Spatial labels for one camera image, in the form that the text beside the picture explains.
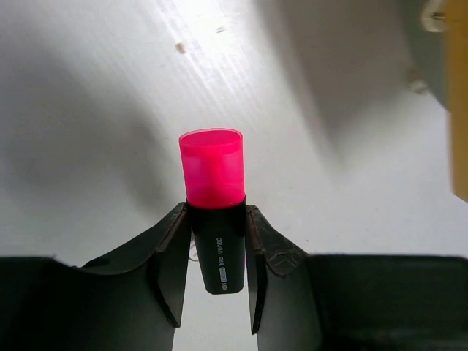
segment white surface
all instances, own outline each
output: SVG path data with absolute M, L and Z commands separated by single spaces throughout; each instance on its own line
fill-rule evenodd
M 303 249 L 468 254 L 394 1 L 3 1 L 0 33 L 2 255 L 81 265 L 139 234 L 202 127 L 244 133 L 249 203 Z M 209 295 L 196 263 L 182 323 L 174 350 L 256 350 L 246 290 Z

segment yellow object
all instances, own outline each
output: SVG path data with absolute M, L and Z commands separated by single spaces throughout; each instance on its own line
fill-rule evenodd
M 468 0 L 445 7 L 453 191 L 468 201 Z

